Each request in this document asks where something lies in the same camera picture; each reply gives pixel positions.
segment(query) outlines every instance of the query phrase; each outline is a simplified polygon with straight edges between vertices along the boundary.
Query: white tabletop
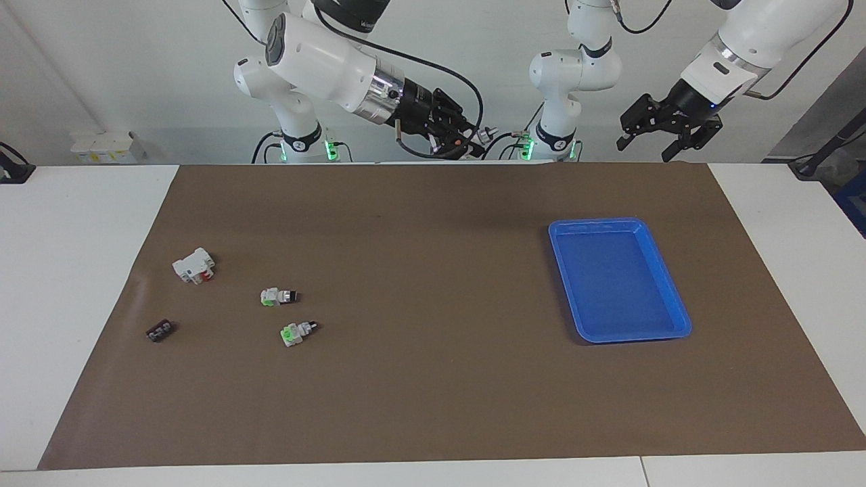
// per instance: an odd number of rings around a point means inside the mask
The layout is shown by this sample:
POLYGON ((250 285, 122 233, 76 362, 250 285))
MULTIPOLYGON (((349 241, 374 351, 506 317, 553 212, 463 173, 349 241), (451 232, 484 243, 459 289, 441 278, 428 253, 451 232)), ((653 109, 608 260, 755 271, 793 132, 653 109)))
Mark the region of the white tabletop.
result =
MULTIPOLYGON (((866 426, 866 242, 785 166, 712 165, 809 336, 866 426)), ((0 470, 36 467, 177 167, 40 168, 0 186, 0 470)), ((1 485, 866 484, 866 452, 678 458, 6 472, 1 485), (833 482, 816 482, 815 479, 833 482)))

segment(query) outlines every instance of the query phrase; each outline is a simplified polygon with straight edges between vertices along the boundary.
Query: brown table surface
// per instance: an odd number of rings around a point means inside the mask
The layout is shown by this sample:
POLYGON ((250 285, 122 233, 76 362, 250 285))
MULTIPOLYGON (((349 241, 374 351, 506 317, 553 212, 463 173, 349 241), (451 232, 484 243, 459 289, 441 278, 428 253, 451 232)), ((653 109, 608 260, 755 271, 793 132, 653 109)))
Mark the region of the brown table surface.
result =
POLYGON ((866 438, 705 166, 189 166, 40 468, 842 450, 866 438), (547 226, 613 217, 688 338, 575 333, 547 226), (215 280, 185 284, 199 246, 215 280))

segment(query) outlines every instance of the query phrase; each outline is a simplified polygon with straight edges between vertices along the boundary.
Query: green light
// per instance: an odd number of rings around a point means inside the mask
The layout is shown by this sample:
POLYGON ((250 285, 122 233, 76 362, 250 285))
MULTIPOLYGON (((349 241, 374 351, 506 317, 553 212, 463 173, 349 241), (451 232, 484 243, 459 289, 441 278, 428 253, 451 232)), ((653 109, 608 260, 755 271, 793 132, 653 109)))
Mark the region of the green light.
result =
POLYGON ((523 160, 532 160, 534 148, 535 148, 535 140, 530 139, 529 143, 524 146, 522 151, 520 151, 520 158, 523 160))
POLYGON ((325 150, 327 151, 327 159, 328 160, 339 159, 339 153, 337 152, 337 147, 328 140, 325 141, 325 150))

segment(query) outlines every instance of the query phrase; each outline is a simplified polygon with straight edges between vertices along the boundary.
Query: small electronic component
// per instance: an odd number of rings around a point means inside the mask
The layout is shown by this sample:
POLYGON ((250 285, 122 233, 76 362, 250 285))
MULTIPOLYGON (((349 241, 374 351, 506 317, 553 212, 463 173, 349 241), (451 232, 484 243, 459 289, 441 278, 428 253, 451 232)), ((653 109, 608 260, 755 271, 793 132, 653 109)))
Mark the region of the small electronic component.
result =
POLYGON ((175 262, 171 266, 178 277, 183 279, 184 282, 192 282, 198 285, 202 282, 208 282, 213 278, 215 265, 210 254, 205 249, 199 247, 188 257, 175 262))
POLYGON ((286 347, 292 347, 304 341, 304 337, 311 334, 319 326, 315 321, 304 321, 303 323, 291 323, 280 332, 282 342, 286 347))
POLYGON ((175 332, 176 327, 171 321, 163 320, 159 325, 147 330, 147 338, 153 343, 160 343, 165 337, 175 332))
POLYGON ((279 306, 296 301, 298 301, 297 291, 280 291, 277 288, 262 291, 262 305, 264 306, 279 306))

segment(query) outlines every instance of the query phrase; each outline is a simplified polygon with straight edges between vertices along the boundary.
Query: blue tray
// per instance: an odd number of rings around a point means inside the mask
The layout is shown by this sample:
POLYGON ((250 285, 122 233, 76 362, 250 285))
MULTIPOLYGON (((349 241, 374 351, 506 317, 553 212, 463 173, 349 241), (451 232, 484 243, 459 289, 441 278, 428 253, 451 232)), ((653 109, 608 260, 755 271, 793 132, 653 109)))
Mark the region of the blue tray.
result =
POLYGON ((682 338, 692 323, 647 225, 559 221, 553 252, 580 336, 592 343, 682 338))

